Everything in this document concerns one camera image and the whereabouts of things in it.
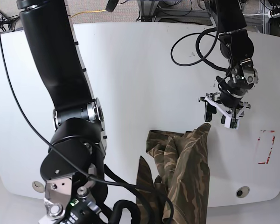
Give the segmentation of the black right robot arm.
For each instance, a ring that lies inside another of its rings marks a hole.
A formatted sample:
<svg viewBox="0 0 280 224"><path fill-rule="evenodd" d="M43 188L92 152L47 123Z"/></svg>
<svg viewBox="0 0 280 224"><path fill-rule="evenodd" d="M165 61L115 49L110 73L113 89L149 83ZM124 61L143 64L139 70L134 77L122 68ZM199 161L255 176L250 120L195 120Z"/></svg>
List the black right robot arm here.
<svg viewBox="0 0 280 224"><path fill-rule="evenodd" d="M39 75L53 101L55 133L40 167L42 224L100 224L106 212L106 134L99 100L64 0L19 0L20 19Z"/></svg>

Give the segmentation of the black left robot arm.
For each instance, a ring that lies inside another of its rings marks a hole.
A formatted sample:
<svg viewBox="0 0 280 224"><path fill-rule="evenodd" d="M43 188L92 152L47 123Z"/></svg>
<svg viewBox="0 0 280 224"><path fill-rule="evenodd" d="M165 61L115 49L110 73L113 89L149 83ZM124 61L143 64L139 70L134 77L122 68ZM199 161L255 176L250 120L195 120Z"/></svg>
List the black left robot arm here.
<svg viewBox="0 0 280 224"><path fill-rule="evenodd" d="M238 129L245 110L251 108L242 98L259 81L252 61L254 45L245 29L247 24L237 0L207 0L205 6L216 26L199 35L196 48L202 37L215 32L229 67L223 69L224 78L216 77L218 92L207 93L199 99L205 103L204 120L211 122L212 116L220 112L224 127Z"/></svg>

